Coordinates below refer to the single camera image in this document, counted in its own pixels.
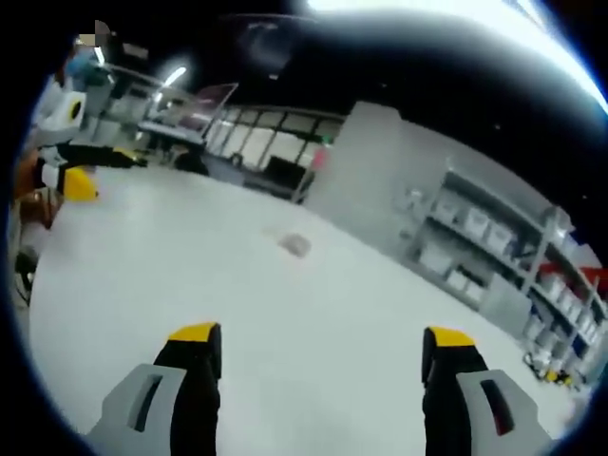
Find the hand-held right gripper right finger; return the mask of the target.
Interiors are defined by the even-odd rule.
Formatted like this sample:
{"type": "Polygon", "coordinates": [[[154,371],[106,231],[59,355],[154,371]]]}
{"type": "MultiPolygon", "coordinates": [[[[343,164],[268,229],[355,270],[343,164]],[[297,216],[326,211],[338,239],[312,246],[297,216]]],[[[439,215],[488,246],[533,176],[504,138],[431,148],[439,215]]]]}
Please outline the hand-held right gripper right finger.
{"type": "Polygon", "coordinates": [[[535,401],[463,332],[425,328],[421,380],[427,455],[543,455],[553,445],[535,401]]]}

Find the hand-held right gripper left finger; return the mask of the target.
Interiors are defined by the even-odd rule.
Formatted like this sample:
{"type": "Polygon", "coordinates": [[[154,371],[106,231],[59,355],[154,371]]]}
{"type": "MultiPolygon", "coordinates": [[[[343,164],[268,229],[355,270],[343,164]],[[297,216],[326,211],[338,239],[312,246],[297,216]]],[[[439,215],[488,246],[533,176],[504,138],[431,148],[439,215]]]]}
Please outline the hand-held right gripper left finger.
{"type": "Polygon", "coordinates": [[[105,397],[87,444],[97,455],[215,455],[221,368],[218,322],[179,329],[105,397]]]}

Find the person's left hand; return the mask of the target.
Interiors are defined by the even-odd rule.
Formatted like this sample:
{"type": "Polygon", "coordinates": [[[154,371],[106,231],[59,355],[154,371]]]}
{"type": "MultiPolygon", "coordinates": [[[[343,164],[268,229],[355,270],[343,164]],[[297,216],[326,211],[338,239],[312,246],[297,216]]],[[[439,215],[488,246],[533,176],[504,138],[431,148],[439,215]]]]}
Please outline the person's left hand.
{"type": "Polygon", "coordinates": [[[34,174],[39,159],[39,151],[31,149],[16,164],[11,206],[17,208],[23,223],[40,223],[50,229],[64,199],[55,189],[38,185],[34,174]]]}

